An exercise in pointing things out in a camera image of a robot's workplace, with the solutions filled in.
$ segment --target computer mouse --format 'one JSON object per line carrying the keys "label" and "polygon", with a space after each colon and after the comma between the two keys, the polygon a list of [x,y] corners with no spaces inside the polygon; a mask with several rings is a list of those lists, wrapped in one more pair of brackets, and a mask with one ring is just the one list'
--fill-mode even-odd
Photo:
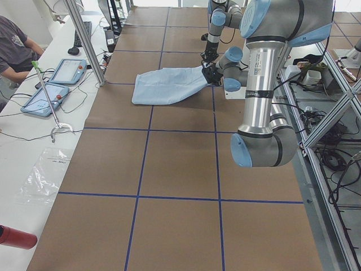
{"label": "computer mouse", "polygon": [[77,48],[77,47],[70,48],[68,50],[68,54],[69,55],[77,55],[77,54],[79,54],[79,48]]}

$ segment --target white cloth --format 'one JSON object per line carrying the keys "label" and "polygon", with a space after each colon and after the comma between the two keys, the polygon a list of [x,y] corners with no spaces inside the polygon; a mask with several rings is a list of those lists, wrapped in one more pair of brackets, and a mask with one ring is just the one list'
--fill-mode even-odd
{"label": "white cloth", "polygon": [[208,85],[202,66],[163,68],[137,75],[132,102],[162,105],[177,103]]}

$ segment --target white desk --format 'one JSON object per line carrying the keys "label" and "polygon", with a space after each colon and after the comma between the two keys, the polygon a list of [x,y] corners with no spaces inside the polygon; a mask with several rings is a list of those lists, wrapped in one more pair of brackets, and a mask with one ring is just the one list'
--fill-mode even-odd
{"label": "white desk", "polygon": [[[102,16],[84,16],[83,20],[92,21],[91,38],[95,53],[98,55],[107,50],[104,32],[102,27],[98,26]],[[84,49],[80,48],[77,56],[67,53],[70,47],[73,47],[74,25],[71,19],[62,27],[61,31],[54,38],[45,53],[39,60],[39,66],[45,70],[47,68],[56,68],[62,58],[80,58],[87,59]],[[17,90],[17,93],[34,94],[36,89],[34,85],[38,82],[38,77],[33,76],[26,80]],[[74,130],[81,130],[84,121],[87,118],[90,108],[98,91],[98,84],[94,75],[81,86],[81,89],[88,94],[84,104],[72,113],[64,113],[60,108],[56,111],[60,122],[68,123]],[[69,94],[63,102],[63,108],[69,111],[79,105],[85,94],[78,89]],[[27,99],[15,96],[15,101],[24,104]],[[20,106],[11,101],[8,102],[0,116],[10,115],[20,112]],[[35,138],[50,134],[51,129],[55,127],[53,116],[48,118],[33,117],[25,114],[16,116],[0,117],[0,129],[4,133],[24,138]],[[24,184],[32,166],[38,160],[42,151],[47,148],[59,148],[74,150],[81,133],[65,133],[55,136],[55,143],[51,142],[50,137],[38,139],[35,141],[23,141],[7,137],[0,134],[0,225],[19,229],[40,237],[51,207],[21,205],[15,202],[15,195]],[[23,271],[26,270],[35,248],[31,250],[22,250],[7,246],[0,246],[0,269],[2,271]]]}

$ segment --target plastic bag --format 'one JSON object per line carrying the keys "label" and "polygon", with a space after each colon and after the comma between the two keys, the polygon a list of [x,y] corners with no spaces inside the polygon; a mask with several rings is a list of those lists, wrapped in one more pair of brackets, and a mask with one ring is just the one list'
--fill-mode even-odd
{"label": "plastic bag", "polygon": [[28,175],[15,202],[52,206],[74,150],[46,148]]}

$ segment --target tablet device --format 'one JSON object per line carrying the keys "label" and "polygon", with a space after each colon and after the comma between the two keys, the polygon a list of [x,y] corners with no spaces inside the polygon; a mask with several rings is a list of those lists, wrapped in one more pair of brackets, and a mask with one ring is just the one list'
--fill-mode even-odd
{"label": "tablet device", "polygon": [[75,85],[86,70],[84,59],[62,59],[49,79],[50,83]]}
{"label": "tablet device", "polygon": [[[45,87],[52,101],[52,107],[56,109],[69,93],[69,87],[53,83],[45,83]],[[43,88],[39,88],[35,94],[20,109],[21,112],[41,117],[48,117],[51,114],[49,102],[46,99]]]}

